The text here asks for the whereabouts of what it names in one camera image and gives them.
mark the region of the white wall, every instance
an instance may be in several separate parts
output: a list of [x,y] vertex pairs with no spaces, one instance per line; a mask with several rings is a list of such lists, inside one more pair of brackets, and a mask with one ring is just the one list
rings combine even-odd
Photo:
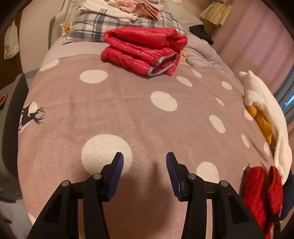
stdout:
[[59,13],[63,0],[33,0],[24,10],[19,31],[23,72],[40,67],[48,52],[49,23]]

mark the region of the bed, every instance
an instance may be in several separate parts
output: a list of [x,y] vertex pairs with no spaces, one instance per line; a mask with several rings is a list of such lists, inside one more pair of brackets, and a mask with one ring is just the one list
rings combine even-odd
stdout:
[[[179,31],[194,22],[176,17]],[[122,152],[116,196],[104,205],[111,238],[180,238],[186,204],[173,195],[167,152],[204,180],[227,180],[237,192],[244,168],[273,165],[243,104],[243,86],[207,42],[187,33],[187,64],[171,77],[147,77],[103,62],[106,43],[55,39],[60,21],[51,21],[52,44],[19,125],[18,175],[32,222],[61,181],[83,181]]]

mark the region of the plaid pillow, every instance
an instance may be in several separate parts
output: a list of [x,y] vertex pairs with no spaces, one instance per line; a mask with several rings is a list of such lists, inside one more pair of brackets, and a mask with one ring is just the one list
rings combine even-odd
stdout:
[[173,18],[169,12],[160,12],[159,21],[154,21],[150,17],[139,17],[138,20],[126,24],[115,17],[110,17],[96,12],[81,11],[74,19],[71,31],[68,32],[65,43],[76,41],[103,42],[104,32],[113,28],[134,26],[134,27],[173,27],[179,34],[186,35],[180,23]]

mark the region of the pink clothing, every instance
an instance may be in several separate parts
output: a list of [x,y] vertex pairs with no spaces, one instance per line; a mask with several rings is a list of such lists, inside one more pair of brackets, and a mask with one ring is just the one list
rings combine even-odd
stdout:
[[115,7],[129,13],[135,12],[138,16],[149,16],[158,21],[159,12],[162,11],[164,6],[150,3],[147,0],[115,0]]

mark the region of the white and orange plush pillow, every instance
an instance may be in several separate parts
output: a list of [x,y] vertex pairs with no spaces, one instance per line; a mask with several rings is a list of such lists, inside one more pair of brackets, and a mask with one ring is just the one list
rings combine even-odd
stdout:
[[292,164],[292,151],[283,111],[264,82],[252,71],[240,72],[239,76],[244,79],[244,105],[271,145],[274,165],[284,184]]

